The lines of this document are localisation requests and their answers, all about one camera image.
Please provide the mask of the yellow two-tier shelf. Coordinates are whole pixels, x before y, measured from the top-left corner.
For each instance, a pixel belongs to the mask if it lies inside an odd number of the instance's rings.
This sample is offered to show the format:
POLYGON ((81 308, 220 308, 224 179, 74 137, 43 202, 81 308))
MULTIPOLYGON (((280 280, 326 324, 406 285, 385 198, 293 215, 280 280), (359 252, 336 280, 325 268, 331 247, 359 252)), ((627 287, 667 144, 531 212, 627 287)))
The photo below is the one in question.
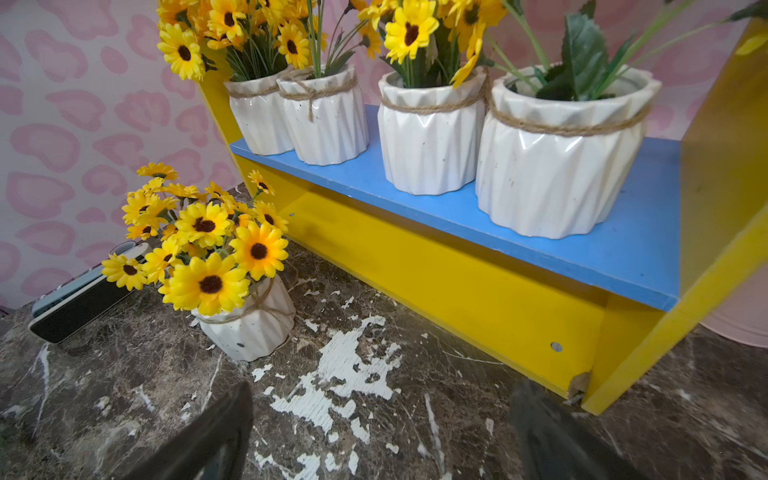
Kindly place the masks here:
POLYGON ((765 295, 767 57, 731 56, 680 142, 649 139, 608 221, 543 241, 469 196, 386 205, 266 163, 296 243, 601 414, 689 332, 765 295))

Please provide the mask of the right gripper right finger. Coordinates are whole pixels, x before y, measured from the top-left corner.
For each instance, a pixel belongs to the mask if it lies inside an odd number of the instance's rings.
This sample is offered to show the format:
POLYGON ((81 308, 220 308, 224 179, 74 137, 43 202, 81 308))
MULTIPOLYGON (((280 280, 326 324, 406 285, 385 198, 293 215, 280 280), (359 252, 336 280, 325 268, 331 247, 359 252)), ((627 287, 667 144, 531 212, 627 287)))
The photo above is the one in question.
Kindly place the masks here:
POLYGON ((530 380, 512 390, 509 421, 527 479, 643 479, 530 380))

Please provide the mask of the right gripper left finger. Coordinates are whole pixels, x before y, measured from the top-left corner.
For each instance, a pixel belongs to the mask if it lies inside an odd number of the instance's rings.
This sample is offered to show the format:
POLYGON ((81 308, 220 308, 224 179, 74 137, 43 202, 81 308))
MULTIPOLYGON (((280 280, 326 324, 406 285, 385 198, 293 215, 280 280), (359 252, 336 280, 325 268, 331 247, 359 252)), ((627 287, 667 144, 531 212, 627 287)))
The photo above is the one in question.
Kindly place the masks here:
POLYGON ((245 381, 129 472, 128 479, 240 479, 253 427, 253 397, 245 381))

